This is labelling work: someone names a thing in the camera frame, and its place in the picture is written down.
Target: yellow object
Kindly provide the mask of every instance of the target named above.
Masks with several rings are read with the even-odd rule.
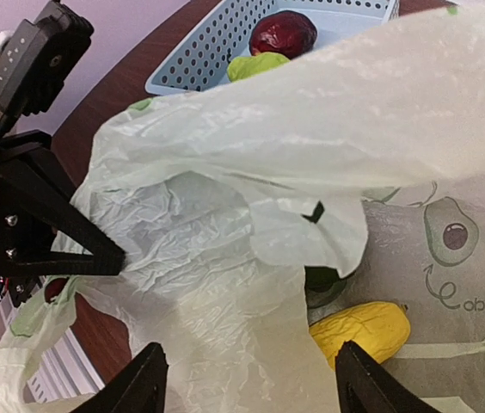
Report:
[[[353,340],[382,363],[403,347],[411,326],[399,305],[378,301],[324,318],[310,327],[310,333],[334,370],[335,358],[344,342]]]
[[[249,77],[270,71],[276,67],[290,62],[282,54],[264,52],[257,56],[234,58],[227,68],[227,77],[231,82],[247,79]]]

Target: dark red fruit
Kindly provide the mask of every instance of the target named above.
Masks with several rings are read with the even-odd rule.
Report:
[[[50,304],[55,297],[61,294],[64,286],[67,285],[67,282],[69,282],[68,278],[57,278],[46,286],[44,298],[46,299],[47,304]]]
[[[311,20],[295,11],[281,11],[261,19],[250,35],[253,56],[276,52],[289,59],[309,52],[317,40],[317,28]]]

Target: plastic basket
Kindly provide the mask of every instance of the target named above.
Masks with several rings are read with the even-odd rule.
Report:
[[[228,83],[227,66],[249,56],[249,37],[267,15],[291,9],[318,30],[315,49],[398,16],[398,0],[224,0],[163,61],[145,89],[152,95],[207,90]]]

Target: brown wooden surface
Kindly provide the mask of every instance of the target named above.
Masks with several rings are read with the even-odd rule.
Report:
[[[220,0],[192,0],[147,36],[88,94],[60,127],[53,149],[76,185],[88,171],[93,136],[99,126],[130,104],[148,97],[144,85],[174,47]],[[400,0],[400,15],[451,5],[444,0]],[[125,325],[77,298],[73,326],[83,349],[105,382],[131,359]]]

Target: screw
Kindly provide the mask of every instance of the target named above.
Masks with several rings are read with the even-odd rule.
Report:
[[[17,256],[17,250],[15,248],[12,248],[11,250],[6,250],[5,254],[10,260],[13,260]]]
[[[61,63],[61,60],[63,59],[63,56],[61,56],[60,54],[58,54],[57,56],[55,56],[51,61],[50,61],[50,67],[55,67],[55,66],[58,66],[59,63]]]
[[[16,226],[19,222],[19,217],[17,217],[16,215],[8,215],[7,217],[5,217],[5,222],[9,226]]]

